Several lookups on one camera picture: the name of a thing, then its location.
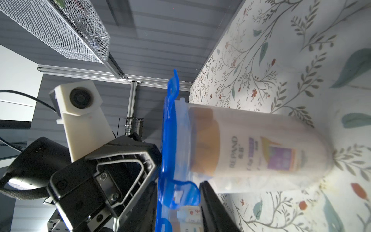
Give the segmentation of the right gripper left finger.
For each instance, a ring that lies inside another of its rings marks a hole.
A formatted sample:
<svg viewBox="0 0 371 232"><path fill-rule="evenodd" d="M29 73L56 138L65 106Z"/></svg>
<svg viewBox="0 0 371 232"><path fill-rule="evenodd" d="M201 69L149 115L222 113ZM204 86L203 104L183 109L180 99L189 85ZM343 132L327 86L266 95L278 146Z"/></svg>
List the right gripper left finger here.
<svg viewBox="0 0 371 232"><path fill-rule="evenodd" d="M113 231L154 232L156 230L156 212L157 182L152 181L115 219Z"/></svg>

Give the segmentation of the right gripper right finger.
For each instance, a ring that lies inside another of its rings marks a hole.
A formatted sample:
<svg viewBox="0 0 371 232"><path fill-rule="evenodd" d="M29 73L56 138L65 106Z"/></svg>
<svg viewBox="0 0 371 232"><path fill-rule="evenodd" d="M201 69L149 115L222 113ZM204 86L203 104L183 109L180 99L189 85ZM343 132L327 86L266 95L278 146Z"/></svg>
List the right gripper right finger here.
<svg viewBox="0 0 371 232"><path fill-rule="evenodd" d="M203 226L205 232L240 232L228 215L209 182L200 184Z"/></svg>

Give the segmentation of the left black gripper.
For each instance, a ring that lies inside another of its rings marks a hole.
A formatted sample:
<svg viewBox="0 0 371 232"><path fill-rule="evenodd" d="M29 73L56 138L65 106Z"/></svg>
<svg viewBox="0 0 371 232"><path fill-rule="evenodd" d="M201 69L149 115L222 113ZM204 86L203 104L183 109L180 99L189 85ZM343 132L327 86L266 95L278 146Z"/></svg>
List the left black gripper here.
<svg viewBox="0 0 371 232"><path fill-rule="evenodd" d="M161 159L156 145L121 136L54 173L47 191L69 231L99 232L156 182Z"/></svg>

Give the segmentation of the blue-lid clear container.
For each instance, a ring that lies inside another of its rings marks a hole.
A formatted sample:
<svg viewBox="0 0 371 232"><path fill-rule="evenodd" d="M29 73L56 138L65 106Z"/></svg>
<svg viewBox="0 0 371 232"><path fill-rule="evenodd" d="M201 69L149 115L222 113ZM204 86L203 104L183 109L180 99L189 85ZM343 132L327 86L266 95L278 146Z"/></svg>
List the blue-lid clear container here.
<svg viewBox="0 0 371 232"><path fill-rule="evenodd" d="M268 192L267 227L300 232L303 210L284 190L305 189L327 174L330 147L312 127L290 116L187 103L168 82L162 127L156 231L204 232L200 184L219 194Z"/></svg>

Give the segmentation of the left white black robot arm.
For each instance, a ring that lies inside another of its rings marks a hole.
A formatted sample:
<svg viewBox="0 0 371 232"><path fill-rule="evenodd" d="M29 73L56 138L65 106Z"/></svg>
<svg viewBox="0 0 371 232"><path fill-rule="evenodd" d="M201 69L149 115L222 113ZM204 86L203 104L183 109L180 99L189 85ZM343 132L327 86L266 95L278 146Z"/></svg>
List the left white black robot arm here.
<svg viewBox="0 0 371 232"><path fill-rule="evenodd" d="M68 145L35 140L8 167L1 193L51 198L69 232L104 231L112 218L119 232L154 231L161 165L156 145L136 133L116 137L91 80L59 85L49 95Z"/></svg>

